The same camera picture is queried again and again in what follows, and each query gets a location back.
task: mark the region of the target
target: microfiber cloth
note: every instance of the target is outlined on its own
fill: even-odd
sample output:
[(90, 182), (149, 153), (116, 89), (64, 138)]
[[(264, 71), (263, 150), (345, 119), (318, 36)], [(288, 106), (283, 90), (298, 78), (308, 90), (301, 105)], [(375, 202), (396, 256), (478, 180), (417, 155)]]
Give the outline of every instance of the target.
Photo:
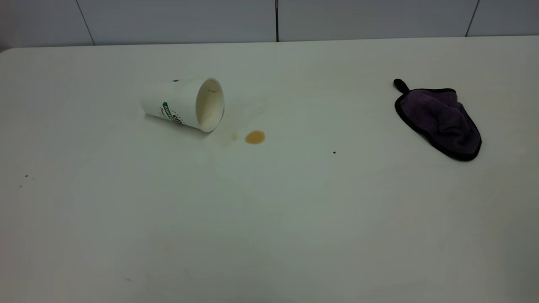
[(410, 90), (400, 79), (393, 84), (403, 94), (395, 102), (395, 109), (408, 126), (451, 158), (470, 161), (477, 157), (481, 135), (457, 101), (454, 89)]

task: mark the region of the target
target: white tile wall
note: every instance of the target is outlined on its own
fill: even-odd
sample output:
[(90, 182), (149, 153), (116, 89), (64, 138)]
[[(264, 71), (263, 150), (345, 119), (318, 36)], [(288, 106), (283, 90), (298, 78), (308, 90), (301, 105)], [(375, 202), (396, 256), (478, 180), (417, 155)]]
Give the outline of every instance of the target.
[(75, 0), (0, 1), (0, 49), (93, 45)]
[(480, 0), (468, 36), (539, 35), (539, 0)]
[(97, 45), (275, 41), (274, 0), (79, 0)]
[(464, 36), (476, 0), (279, 0), (282, 41)]

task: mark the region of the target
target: coffee spill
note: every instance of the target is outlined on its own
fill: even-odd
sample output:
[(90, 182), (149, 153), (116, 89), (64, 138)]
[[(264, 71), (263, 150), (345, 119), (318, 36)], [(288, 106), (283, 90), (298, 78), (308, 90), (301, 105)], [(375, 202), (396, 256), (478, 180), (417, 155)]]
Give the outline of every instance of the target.
[(253, 132), (250, 132), (249, 135), (245, 137), (245, 142), (249, 144), (260, 144), (264, 142), (265, 139), (266, 135), (264, 134), (264, 132), (255, 130)]

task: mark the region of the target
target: white table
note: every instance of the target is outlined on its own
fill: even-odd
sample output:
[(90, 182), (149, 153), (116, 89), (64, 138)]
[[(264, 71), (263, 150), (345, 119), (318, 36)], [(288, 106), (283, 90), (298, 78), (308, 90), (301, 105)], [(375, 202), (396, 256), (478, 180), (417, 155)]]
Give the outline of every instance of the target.
[[(203, 75), (213, 133), (143, 114)], [(394, 78), (457, 90), (479, 156)], [(539, 37), (12, 49), (0, 98), (1, 302), (539, 300)]]

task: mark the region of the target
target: white paper cup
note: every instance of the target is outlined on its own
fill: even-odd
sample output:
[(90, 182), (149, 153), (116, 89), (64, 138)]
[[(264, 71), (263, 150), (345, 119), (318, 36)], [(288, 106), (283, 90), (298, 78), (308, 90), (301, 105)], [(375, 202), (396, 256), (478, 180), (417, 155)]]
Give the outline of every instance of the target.
[(225, 99), (214, 78), (178, 79), (148, 86), (141, 105), (149, 115), (211, 132), (223, 117)]

